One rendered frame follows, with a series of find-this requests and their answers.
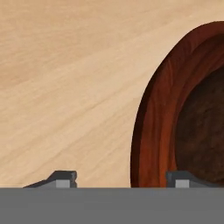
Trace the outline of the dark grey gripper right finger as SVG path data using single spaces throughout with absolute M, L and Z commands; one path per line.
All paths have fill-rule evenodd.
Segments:
M 170 188 L 220 188 L 217 185 L 193 176 L 189 171 L 168 171 L 166 186 Z

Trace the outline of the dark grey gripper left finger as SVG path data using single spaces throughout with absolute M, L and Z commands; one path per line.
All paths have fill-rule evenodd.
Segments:
M 77 171 L 54 171 L 48 178 L 27 185 L 26 188 L 76 188 Z

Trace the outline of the reddish brown wooden bowl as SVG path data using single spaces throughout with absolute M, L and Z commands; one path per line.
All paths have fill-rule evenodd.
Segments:
M 177 169 L 176 122 L 191 93 L 224 67 L 224 21 L 188 32 L 152 75 L 136 115 L 130 153 L 130 185 L 165 187 L 165 173 Z

